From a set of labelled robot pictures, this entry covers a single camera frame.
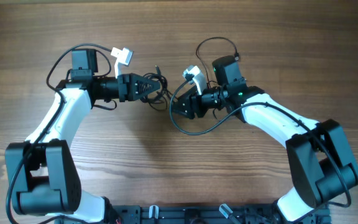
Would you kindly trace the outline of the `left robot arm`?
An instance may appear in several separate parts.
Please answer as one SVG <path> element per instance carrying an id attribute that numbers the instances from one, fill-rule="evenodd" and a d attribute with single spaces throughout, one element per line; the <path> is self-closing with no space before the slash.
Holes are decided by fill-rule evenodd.
<path id="1" fill-rule="evenodd" d="M 159 90 L 160 84 L 121 72 L 132 58 L 127 48 L 85 43 L 67 54 L 72 68 L 53 87 L 55 99 L 48 113 L 25 141 L 6 148 L 6 215 L 10 222 L 18 214 L 43 216 L 46 222 L 122 223 L 106 197 L 81 188 L 70 146 L 81 122 L 100 101 L 141 100 Z"/>

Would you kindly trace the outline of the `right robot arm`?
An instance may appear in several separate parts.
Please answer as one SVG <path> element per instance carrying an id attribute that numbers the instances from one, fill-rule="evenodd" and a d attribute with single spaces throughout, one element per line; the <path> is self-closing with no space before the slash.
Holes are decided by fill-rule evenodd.
<path id="1" fill-rule="evenodd" d="M 238 55 L 213 62 L 217 84 L 209 85 L 194 65 L 184 72 L 191 89 L 175 90 L 170 114 L 202 118 L 210 109 L 226 109 L 243 123 L 258 127 L 287 151 L 293 186 L 270 205 L 244 209 L 244 222 L 329 223 L 329 207 L 339 195 L 358 185 L 358 164 L 341 125 L 332 119 L 318 122 L 298 115 L 256 86 L 248 86 Z"/>

